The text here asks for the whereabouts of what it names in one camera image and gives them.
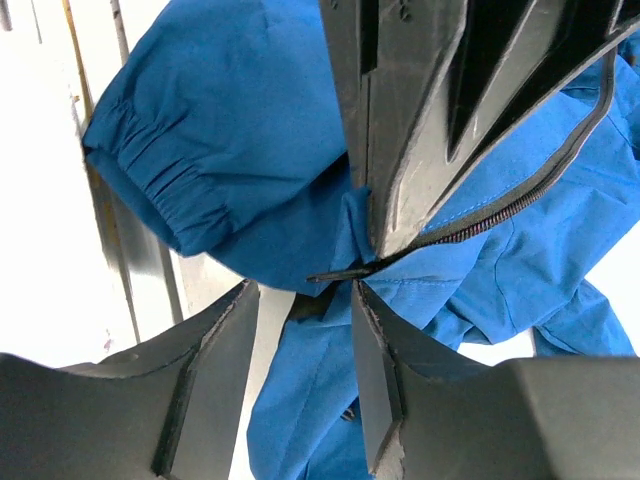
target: clothing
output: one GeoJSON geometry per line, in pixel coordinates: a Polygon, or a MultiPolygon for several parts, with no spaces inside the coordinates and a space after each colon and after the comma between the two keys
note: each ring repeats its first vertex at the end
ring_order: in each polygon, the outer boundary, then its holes
{"type": "MultiPolygon", "coordinates": [[[[451,348],[533,327],[541,355],[634,353],[584,276],[640,219],[640,72],[625,60],[640,53],[638,38],[620,49],[610,113],[548,194],[489,232],[417,250],[367,279],[398,314],[451,348]]],[[[600,70],[518,127],[425,230],[535,173],[590,112],[600,70]]],[[[100,100],[84,144],[182,254],[208,252],[309,295],[326,284],[308,275],[375,258],[316,0],[173,0],[100,100]]],[[[340,418],[357,397],[350,290],[341,284],[324,316],[286,325],[248,432],[258,480],[369,478],[359,418],[340,418]]]]}

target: blue jacket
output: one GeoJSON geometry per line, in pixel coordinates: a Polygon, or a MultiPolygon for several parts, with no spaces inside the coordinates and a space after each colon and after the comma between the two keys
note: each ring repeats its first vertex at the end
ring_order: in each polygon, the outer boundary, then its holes
{"type": "MultiPolygon", "coordinates": [[[[620,48],[614,105],[533,206],[464,243],[418,250],[368,278],[441,342],[534,328],[539,355],[632,355],[584,280],[640,219],[640,36],[620,48]]],[[[481,208],[531,176],[589,113],[599,63],[502,142],[427,225],[481,208]]],[[[88,161],[171,248],[317,294],[307,275],[374,254],[367,192],[350,186],[317,0],[173,0],[97,105],[88,161]]],[[[323,317],[289,322],[254,408],[258,480],[366,479],[350,284],[323,317]]]]}

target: black zipper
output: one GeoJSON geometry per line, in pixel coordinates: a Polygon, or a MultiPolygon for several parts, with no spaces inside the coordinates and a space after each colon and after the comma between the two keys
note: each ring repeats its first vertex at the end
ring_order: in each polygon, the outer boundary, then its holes
{"type": "Polygon", "coordinates": [[[616,48],[605,55],[600,96],[596,106],[573,132],[571,132],[564,144],[552,155],[549,161],[529,180],[488,207],[441,229],[419,235],[407,248],[394,255],[376,260],[361,267],[312,275],[308,277],[307,280],[319,283],[368,277],[419,248],[445,243],[461,243],[469,240],[510,219],[542,198],[558,182],[564,172],[566,172],[567,168],[569,168],[578,156],[578,153],[580,153],[582,146],[593,130],[609,112],[615,92],[616,55],[616,48]]]}

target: blue fabric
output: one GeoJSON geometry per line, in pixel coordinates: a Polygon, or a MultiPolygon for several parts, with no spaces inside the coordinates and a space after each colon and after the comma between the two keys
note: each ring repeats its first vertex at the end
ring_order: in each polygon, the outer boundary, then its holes
{"type": "MultiPolygon", "coordinates": [[[[428,247],[368,283],[439,341],[534,328],[539,355],[632,355],[585,274],[640,219],[639,36],[620,48],[611,112],[540,201],[482,235],[428,247]]],[[[531,176],[589,113],[599,63],[470,175],[427,230],[531,176]]],[[[88,161],[182,254],[317,294],[309,274],[374,259],[367,192],[352,190],[317,0],[173,0],[101,98],[88,161]]],[[[258,480],[366,479],[350,284],[323,317],[287,324],[249,432],[258,480]]]]}

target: black plastic piece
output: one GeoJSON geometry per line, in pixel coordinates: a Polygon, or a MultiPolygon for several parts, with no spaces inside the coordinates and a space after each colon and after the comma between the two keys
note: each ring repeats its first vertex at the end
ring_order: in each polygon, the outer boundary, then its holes
{"type": "Polygon", "coordinates": [[[0,478],[227,479],[258,298],[245,281],[98,365],[0,355],[0,478]]]}
{"type": "Polygon", "coordinates": [[[366,284],[353,292],[367,461],[378,480],[640,479],[640,359],[490,368],[423,334],[366,284]]]}
{"type": "Polygon", "coordinates": [[[320,3],[380,258],[409,246],[505,135],[640,26],[638,0],[320,3]]]}

